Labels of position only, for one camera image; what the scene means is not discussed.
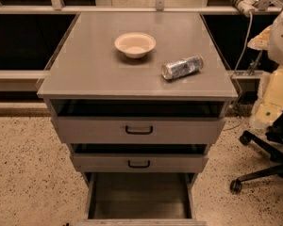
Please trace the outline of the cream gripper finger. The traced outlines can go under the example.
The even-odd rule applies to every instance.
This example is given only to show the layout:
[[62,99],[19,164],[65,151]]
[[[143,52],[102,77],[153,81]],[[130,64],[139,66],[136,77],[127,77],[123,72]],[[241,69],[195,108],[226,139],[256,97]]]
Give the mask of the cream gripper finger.
[[273,73],[264,73],[259,81],[258,99],[249,120],[256,130],[271,126],[283,112],[283,65]]
[[262,51],[262,50],[267,51],[270,33],[271,33],[271,26],[269,25],[265,29],[263,29],[258,35],[252,38],[247,43],[247,47],[258,51]]

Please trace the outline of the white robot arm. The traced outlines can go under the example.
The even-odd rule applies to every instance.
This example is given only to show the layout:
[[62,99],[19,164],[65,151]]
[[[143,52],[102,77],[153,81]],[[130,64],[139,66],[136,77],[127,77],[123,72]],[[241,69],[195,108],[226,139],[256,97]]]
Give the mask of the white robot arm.
[[250,124],[263,130],[271,126],[283,112],[283,10],[273,24],[252,38],[247,46],[251,49],[266,50],[268,58],[278,64],[270,75],[261,78]]

